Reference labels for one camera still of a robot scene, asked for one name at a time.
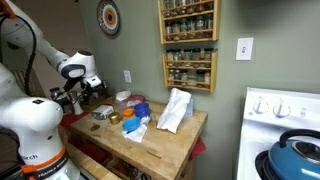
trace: wooden spice rack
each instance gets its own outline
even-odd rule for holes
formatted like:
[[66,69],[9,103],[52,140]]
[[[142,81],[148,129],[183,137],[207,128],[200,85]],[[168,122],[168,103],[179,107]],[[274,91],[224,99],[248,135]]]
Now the wooden spice rack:
[[[218,51],[214,51],[211,54],[211,61],[206,60],[179,60],[179,61],[169,61],[167,60],[167,54],[162,54],[162,65],[163,65],[163,75],[164,75],[164,84],[165,87],[175,87],[175,88],[183,88],[183,89],[195,89],[195,90],[202,90],[202,91],[209,91],[210,93],[213,93],[213,91],[216,88],[216,75],[217,75],[217,58],[218,58]],[[192,63],[192,64],[204,64],[204,63],[211,63],[211,66],[209,68],[206,67],[198,67],[195,68],[193,66],[169,66],[168,63]],[[207,87],[197,87],[197,86],[182,86],[177,84],[171,84],[171,82],[179,82],[179,83],[187,83],[188,81],[182,81],[182,80],[169,80],[169,70],[170,69],[192,69],[192,70],[205,70],[210,71],[210,83],[204,83],[204,82],[196,82],[197,85],[207,85]]]
[[[188,8],[189,6],[196,6],[200,4],[206,4],[213,2],[213,9],[212,10],[204,10],[202,12],[194,12],[192,14],[183,14],[183,15],[177,15],[174,17],[165,17],[163,15],[166,11],[172,11],[177,10],[181,8]],[[159,14],[159,27],[160,27],[160,40],[161,44],[172,44],[172,43],[184,43],[184,42],[201,42],[201,41],[216,41],[219,39],[219,29],[220,29],[220,0],[200,0],[200,2],[196,2],[193,4],[187,4],[185,6],[177,6],[175,8],[165,8],[165,5],[162,1],[158,1],[158,14]],[[212,14],[213,17],[213,29],[205,29],[205,30],[196,30],[196,31],[187,31],[182,33],[170,33],[166,34],[166,22],[175,21],[181,18],[189,18],[189,17],[195,17],[198,15],[205,15],[205,14]],[[206,33],[208,34],[208,37],[203,38],[193,38],[193,39],[180,39],[180,40],[167,40],[166,37],[174,37],[178,34],[182,35],[185,33]]]

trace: wall outlet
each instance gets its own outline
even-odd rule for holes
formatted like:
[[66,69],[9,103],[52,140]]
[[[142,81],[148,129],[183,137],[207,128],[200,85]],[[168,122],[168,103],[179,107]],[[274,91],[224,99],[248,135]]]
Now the wall outlet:
[[124,73],[125,82],[132,83],[130,71],[129,70],[124,70],[123,73]]
[[253,46],[253,38],[239,38],[237,45],[236,60],[249,61],[251,60]]

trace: wall shelf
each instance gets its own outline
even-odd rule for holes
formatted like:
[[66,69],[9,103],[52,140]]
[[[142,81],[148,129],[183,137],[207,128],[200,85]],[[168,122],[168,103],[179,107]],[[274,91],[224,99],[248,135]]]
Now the wall shelf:
[[[206,60],[178,60],[178,61],[168,61],[167,60],[167,54],[162,54],[162,65],[163,65],[163,75],[164,75],[164,84],[165,87],[176,87],[176,88],[182,88],[182,89],[195,89],[195,90],[202,90],[202,91],[209,91],[210,93],[213,93],[213,91],[216,88],[216,75],[217,75],[217,58],[218,58],[218,51],[214,51],[211,54],[211,61]],[[174,66],[174,65],[168,65],[170,63],[174,64],[175,62],[179,63],[191,63],[191,66]],[[210,63],[210,67],[193,67],[194,64],[208,64]],[[169,70],[170,69],[186,69],[186,70],[204,70],[204,71],[210,71],[210,81],[209,83],[205,82],[195,82],[195,86],[188,85],[188,81],[183,80],[171,80],[169,79]]]
[[[194,12],[191,14],[181,14],[176,16],[165,17],[164,13],[167,11],[178,10],[182,8],[188,8],[190,6],[204,5],[207,3],[213,3],[213,9],[206,9],[201,12]],[[159,27],[160,27],[160,40],[161,44],[172,44],[172,43],[188,43],[188,42],[203,42],[203,41],[216,41],[219,39],[219,29],[220,29],[220,0],[201,0],[193,4],[187,4],[185,6],[177,6],[174,8],[165,8],[162,1],[158,1],[158,14],[159,14]],[[200,15],[212,14],[213,28],[204,29],[198,31],[184,31],[181,33],[166,33],[166,23],[180,20],[182,18],[191,18]],[[180,38],[179,40],[168,40],[168,36],[181,36],[185,33],[205,33],[204,37],[195,38]]]

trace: decorative wall plate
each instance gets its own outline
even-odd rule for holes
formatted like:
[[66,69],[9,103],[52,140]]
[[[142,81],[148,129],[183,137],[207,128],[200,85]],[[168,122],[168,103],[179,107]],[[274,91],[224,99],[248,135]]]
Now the decorative wall plate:
[[108,35],[115,35],[120,28],[120,15],[112,0],[101,0],[97,9],[100,28]]

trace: stove knob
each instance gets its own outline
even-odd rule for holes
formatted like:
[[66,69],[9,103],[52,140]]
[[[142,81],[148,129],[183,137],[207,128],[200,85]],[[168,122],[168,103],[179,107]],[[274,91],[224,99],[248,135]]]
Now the stove knob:
[[269,105],[265,100],[263,100],[262,97],[260,97],[260,100],[253,105],[253,110],[257,114],[265,113],[268,111],[268,109],[269,109]]
[[283,100],[280,100],[280,103],[273,108],[273,113],[278,118],[284,118],[290,114],[291,110],[286,103],[283,102]]

